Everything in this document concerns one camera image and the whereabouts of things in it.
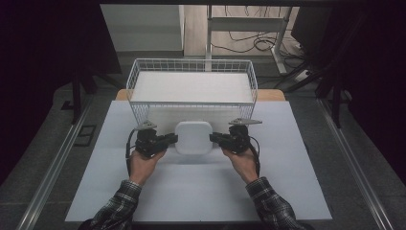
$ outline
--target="hand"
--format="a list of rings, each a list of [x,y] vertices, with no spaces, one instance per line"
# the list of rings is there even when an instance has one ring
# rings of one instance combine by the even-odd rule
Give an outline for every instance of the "hand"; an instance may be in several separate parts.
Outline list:
[[[156,163],[161,159],[166,150],[147,158],[134,150],[131,154],[131,173],[129,180],[143,186],[155,170]]]
[[[233,163],[234,169],[237,171],[237,173],[241,176],[242,180],[244,180],[246,184],[249,184],[258,179],[254,153],[252,153],[250,149],[240,154],[232,153],[227,149],[222,150],[224,155],[230,158],[231,163]]]

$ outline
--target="aluminum rail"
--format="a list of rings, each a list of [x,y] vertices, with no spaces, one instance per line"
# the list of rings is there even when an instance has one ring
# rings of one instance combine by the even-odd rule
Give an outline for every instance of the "aluminum rail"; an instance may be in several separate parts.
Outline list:
[[[53,162],[48,168],[48,171],[42,178],[42,181],[39,184],[38,189],[33,196],[33,199],[31,200],[25,214],[23,215],[16,229],[31,230],[34,228],[36,221],[41,214],[42,208],[44,207],[49,194],[54,188],[57,177],[62,170],[63,164],[65,163],[69,151],[71,150],[75,139],[78,136],[81,125],[86,118],[92,101],[93,95],[86,96],[83,104],[83,111],[80,114],[80,117],[78,118],[76,124],[72,125],[69,129],[69,132],[66,135],[66,138],[63,141],[59,151],[57,152],[56,157],[54,158]]]
[[[343,131],[340,128],[337,128],[334,122],[331,119],[330,109],[328,107],[326,100],[317,100],[318,105],[321,107],[323,115],[325,116],[328,126],[330,127],[332,134],[337,141],[337,144],[340,147],[341,152],[347,164],[350,168],[352,176],[354,177],[362,196],[365,198],[367,205],[369,206],[373,218],[376,221],[379,229],[381,230],[393,230],[393,226],[388,218],[388,214],[386,213],[379,197],[377,196],[376,192],[373,190],[370,181],[365,176],[361,166],[358,163],[358,160],[352,151],[350,144],[348,143]]]

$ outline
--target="wrist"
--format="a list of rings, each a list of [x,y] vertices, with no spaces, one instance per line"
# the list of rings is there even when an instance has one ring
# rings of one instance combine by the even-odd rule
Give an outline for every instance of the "wrist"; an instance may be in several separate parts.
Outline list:
[[[137,176],[137,175],[131,175],[130,177],[129,177],[129,180],[131,180],[132,182],[134,182],[134,183],[136,183],[136,184],[138,184],[138,185],[140,185],[140,186],[143,186],[145,183],[146,183],[146,179],[145,178],[143,178],[142,176]]]
[[[255,174],[248,174],[248,175],[245,175],[244,177],[242,177],[242,179],[243,179],[244,182],[248,185],[248,184],[250,184],[251,182],[253,182],[253,181],[255,181],[255,180],[258,180],[258,176],[257,176],[256,173],[255,173]]]

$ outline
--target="black curtain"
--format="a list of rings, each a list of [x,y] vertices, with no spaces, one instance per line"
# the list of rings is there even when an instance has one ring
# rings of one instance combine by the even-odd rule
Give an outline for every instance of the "black curtain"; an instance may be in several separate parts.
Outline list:
[[[400,1],[368,7],[343,66],[349,107],[406,184],[406,8]]]
[[[100,5],[87,1],[0,3],[1,165],[7,178],[75,71],[121,73]]]

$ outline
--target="metal frame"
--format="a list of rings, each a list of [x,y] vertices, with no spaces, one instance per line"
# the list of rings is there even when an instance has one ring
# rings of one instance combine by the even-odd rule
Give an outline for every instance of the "metal frame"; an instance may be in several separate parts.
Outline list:
[[[286,68],[281,58],[281,45],[289,23],[290,13],[292,13],[292,7],[287,8],[283,18],[213,17],[212,6],[209,5],[207,10],[206,59],[212,59],[212,32],[274,32],[278,33],[278,37],[271,49],[272,56],[279,72],[286,74]]]
[[[18,223],[16,229],[33,229],[36,221],[41,214],[42,208],[45,205],[45,202],[48,199],[54,185],[56,183],[57,178],[59,177],[59,173],[62,170],[63,164],[65,163],[66,158],[68,157],[69,151],[71,147],[74,145],[75,139],[78,136],[80,131],[81,125],[86,118],[87,112],[89,111],[90,104],[93,101],[93,95],[89,95],[86,97],[84,102],[84,108],[81,112],[77,122],[71,126],[68,135],[66,136],[65,140],[63,141],[59,151],[56,154],[53,162],[50,165],[50,168],[45,173],[44,177],[42,178],[41,183],[36,190],[33,199],[31,200],[26,212],[24,213],[22,219]]]
[[[364,197],[367,205],[371,209],[371,213],[376,221],[376,224],[378,225],[379,229],[393,230],[394,227],[392,226],[389,220],[388,214],[386,213],[370,181],[368,180],[367,176],[364,174],[364,171],[359,165],[355,153],[352,151],[352,148],[350,147],[350,144],[348,143],[346,136],[344,135],[343,131],[340,128],[337,128],[334,125],[334,121],[329,116],[330,109],[326,100],[318,99],[317,103],[322,109],[327,124],[331,129],[332,134],[338,146],[340,147],[340,150],[343,153],[345,160],[347,161],[352,176],[354,177],[355,182],[357,183],[362,196]]]

